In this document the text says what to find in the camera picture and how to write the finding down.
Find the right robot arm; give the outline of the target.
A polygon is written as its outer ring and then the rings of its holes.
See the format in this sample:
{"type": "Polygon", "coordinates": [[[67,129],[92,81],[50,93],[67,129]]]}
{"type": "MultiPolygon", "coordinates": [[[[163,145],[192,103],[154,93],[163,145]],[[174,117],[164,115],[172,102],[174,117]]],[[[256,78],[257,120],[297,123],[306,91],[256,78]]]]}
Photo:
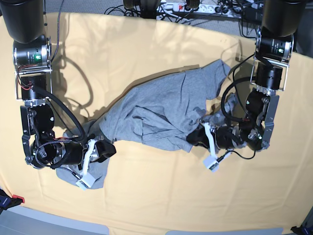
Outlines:
{"type": "Polygon", "coordinates": [[[0,13],[13,39],[16,98],[23,101],[25,161],[50,168],[83,190],[103,184],[115,147],[102,135],[87,135],[76,116],[52,92],[52,62],[58,48],[46,35],[43,0],[3,0],[0,13]]]}

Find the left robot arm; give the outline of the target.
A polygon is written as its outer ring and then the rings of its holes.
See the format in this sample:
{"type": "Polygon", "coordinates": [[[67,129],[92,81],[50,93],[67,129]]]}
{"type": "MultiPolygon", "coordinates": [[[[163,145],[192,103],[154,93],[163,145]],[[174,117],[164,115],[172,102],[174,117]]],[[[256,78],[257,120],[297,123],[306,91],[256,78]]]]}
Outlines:
{"type": "Polygon", "coordinates": [[[260,152],[269,147],[279,96],[286,87],[294,37],[304,14],[305,0],[267,0],[263,6],[262,24],[257,30],[252,72],[249,77],[233,79],[224,91],[221,108],[203,117],[187,141],[209,151],[203,163],[216,171],[220,162],[238,149],[249,147],[260,152]],[[245,103],[237,93],[238,84],[250,82],[253,89],[245,103]],[[244,117],[234,117],[232,110],[240,104],[244,117]]]}

